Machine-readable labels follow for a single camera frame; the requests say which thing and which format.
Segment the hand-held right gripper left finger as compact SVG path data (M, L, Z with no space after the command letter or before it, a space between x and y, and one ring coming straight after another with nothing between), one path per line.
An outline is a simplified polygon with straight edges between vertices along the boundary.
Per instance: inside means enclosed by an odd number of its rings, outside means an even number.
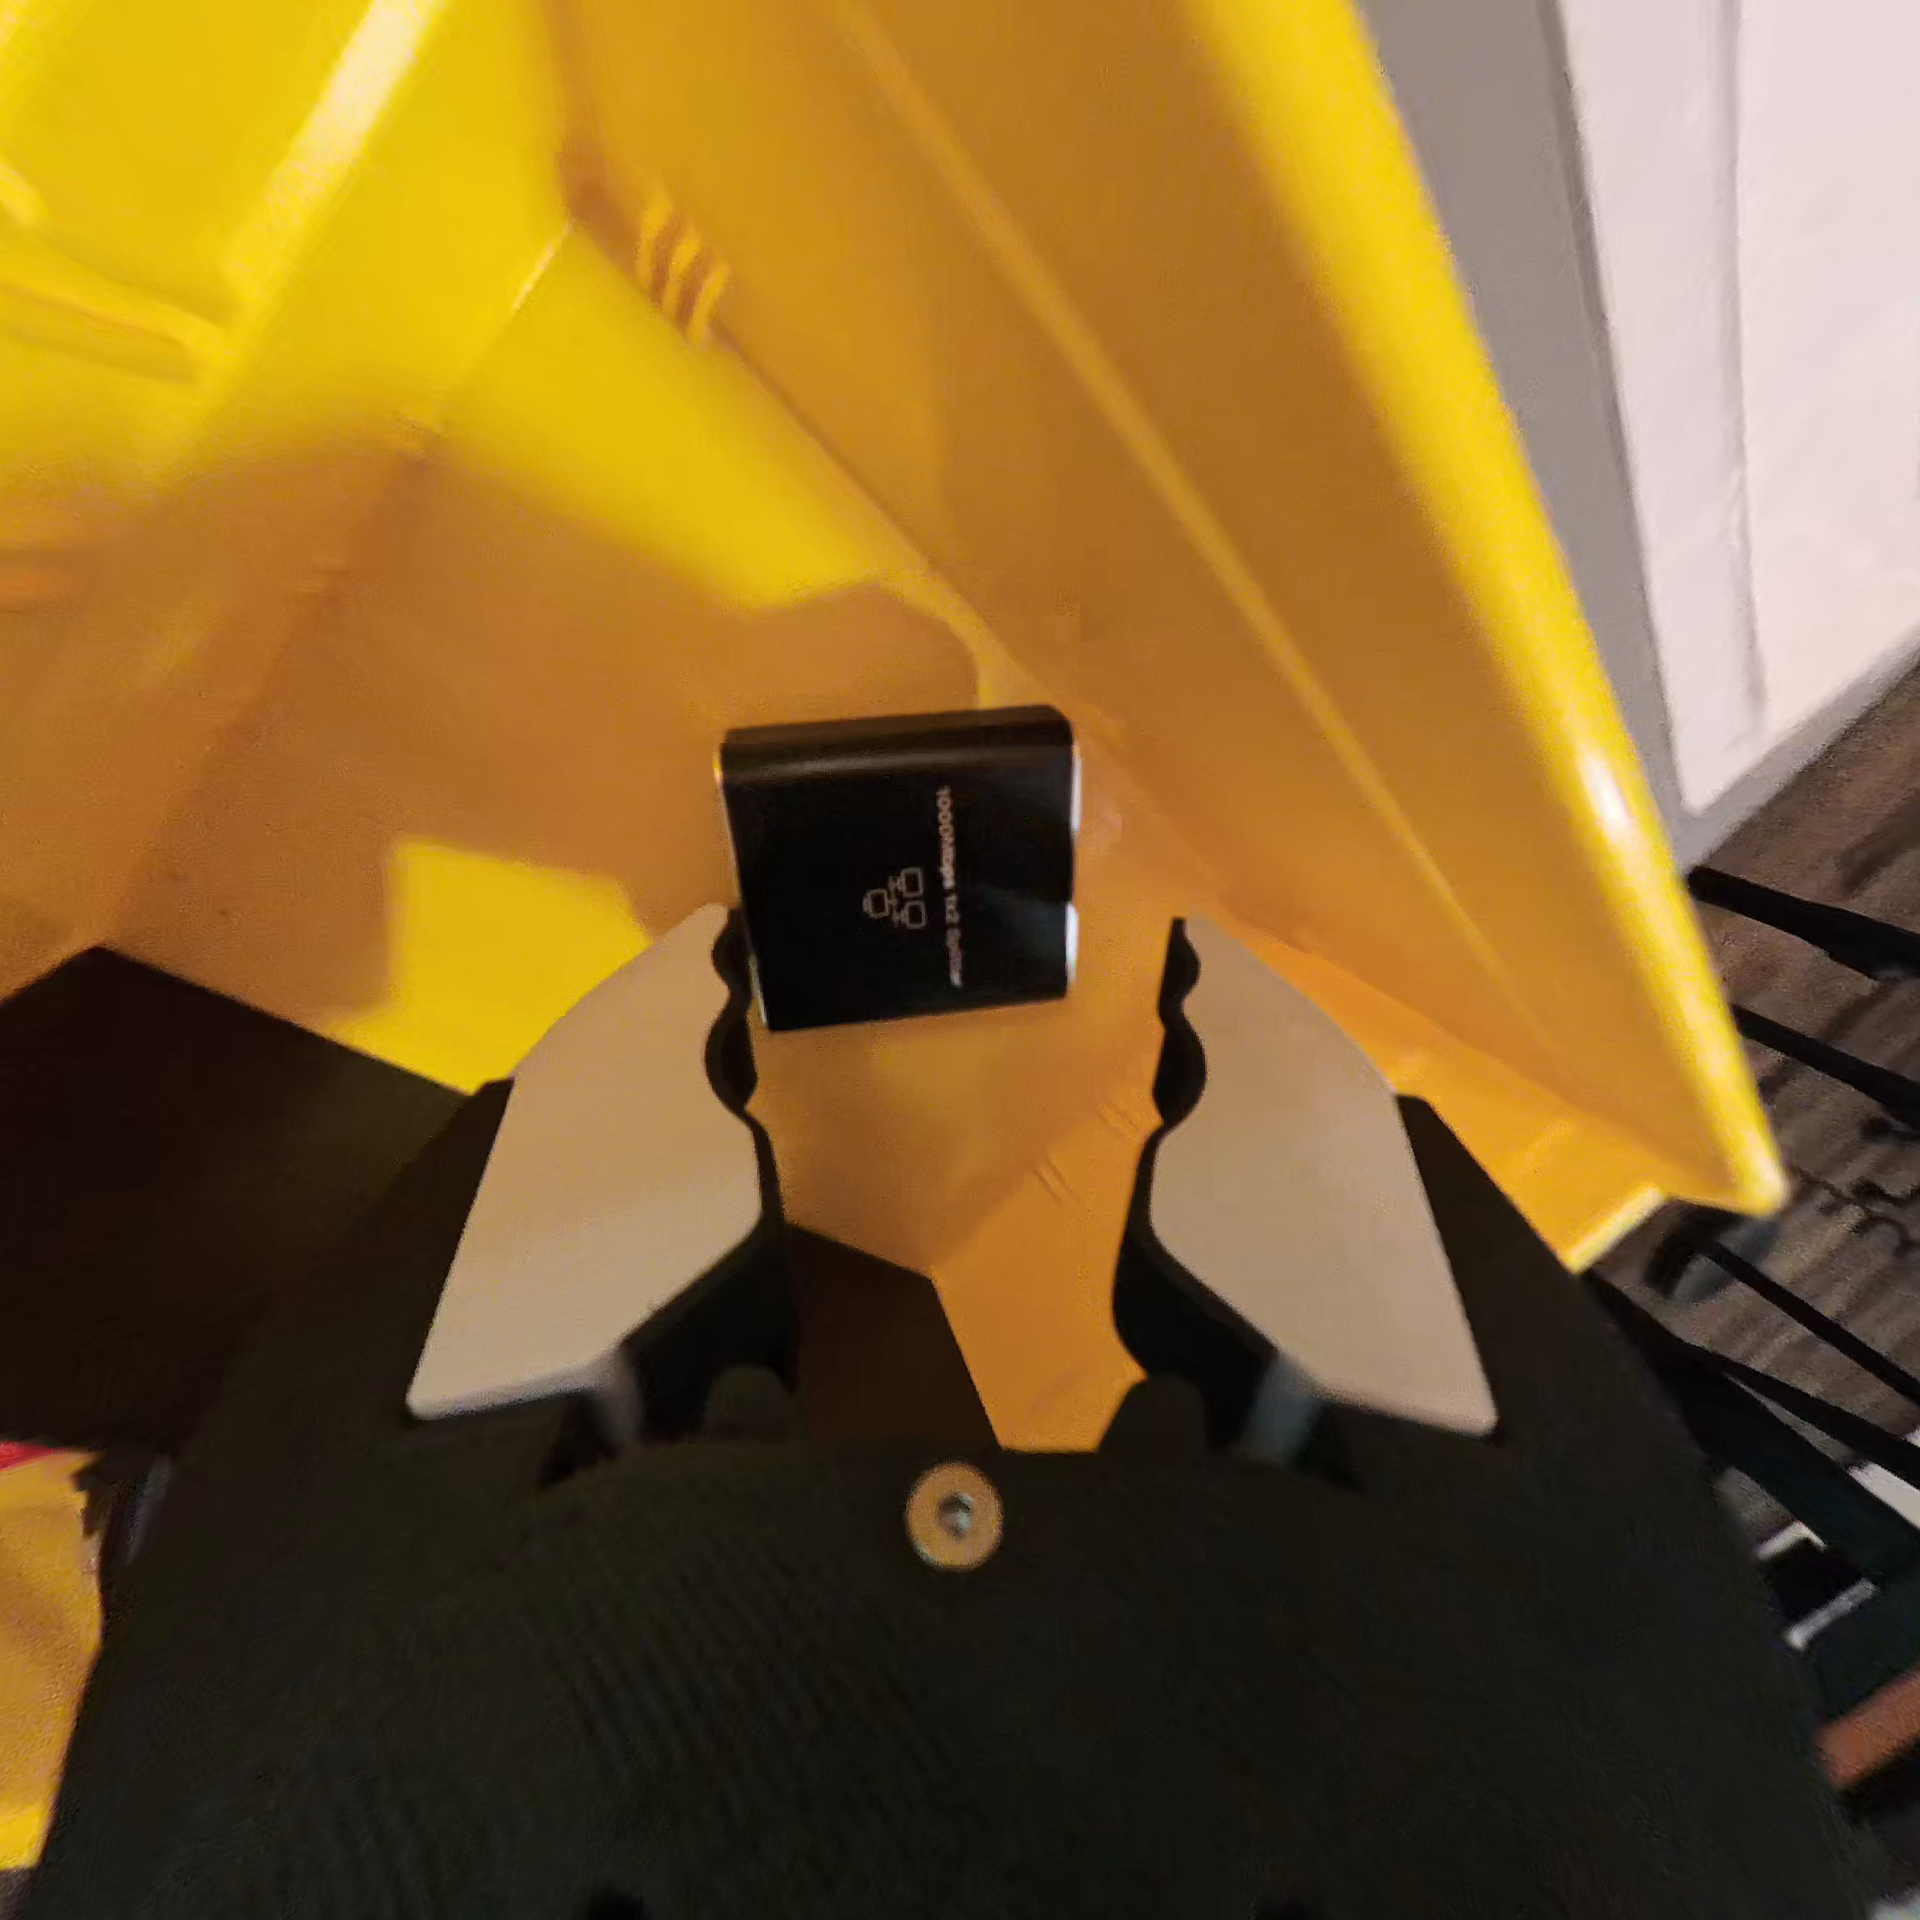
M584 1399L633 1446L694 1431L735 1367L792 1373L750 1010L740 915L708 903L534 1044L406 1387L416 1419Z

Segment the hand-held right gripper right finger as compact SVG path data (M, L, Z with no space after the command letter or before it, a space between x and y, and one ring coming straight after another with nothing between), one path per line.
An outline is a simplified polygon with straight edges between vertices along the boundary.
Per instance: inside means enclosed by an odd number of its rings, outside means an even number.
M1170 925L1156 1122L1117 1253L1117 1334L1209 1442L1291 1459L1324 1410L1473 1442L1498 1403L1401 1099L1220 925Z

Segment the black network splitter adapter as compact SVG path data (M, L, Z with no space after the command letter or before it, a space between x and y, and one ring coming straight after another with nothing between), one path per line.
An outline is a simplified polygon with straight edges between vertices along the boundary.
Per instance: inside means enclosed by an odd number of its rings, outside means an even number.
M739 728L719 792L771 1032L1068 996L1083 758L1057 707Z

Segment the yellow plastic bin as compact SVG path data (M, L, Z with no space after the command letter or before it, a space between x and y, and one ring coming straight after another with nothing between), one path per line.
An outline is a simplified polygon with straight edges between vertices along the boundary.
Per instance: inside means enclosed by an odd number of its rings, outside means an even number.
M99 1657L102 1601L85 1530L87 1451L3 1471L3 1868L39 1860Z
M1092 1440L1167 923L1573 1269L1786 1182L1357 3L4 3L4 994L470 1092L739 725L1062 707L1054 1005L772 1037L800 1225Z

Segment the black metal rack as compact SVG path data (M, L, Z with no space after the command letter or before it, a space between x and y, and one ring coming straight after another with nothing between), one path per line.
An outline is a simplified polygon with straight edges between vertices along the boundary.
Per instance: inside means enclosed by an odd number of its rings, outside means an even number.
M1911 927L1710 866L1693 869L1689 890L1696 902L1792 938L1879 987L1919 979L1919 936ZM1736 1289L1916 1410L1914 1367L1767 1268L1778 1236L1778 1216L1683 1208L1645 1255L1643 1289L1667 1307ZM1602 1277L1599 1289L1717 1474L1756 1485L1809 1548L1848 1565L1842 1593L1877 1591L1916 1572L1916 1437L1885 1431L1811 1387L1684 1338L1614 1280Z

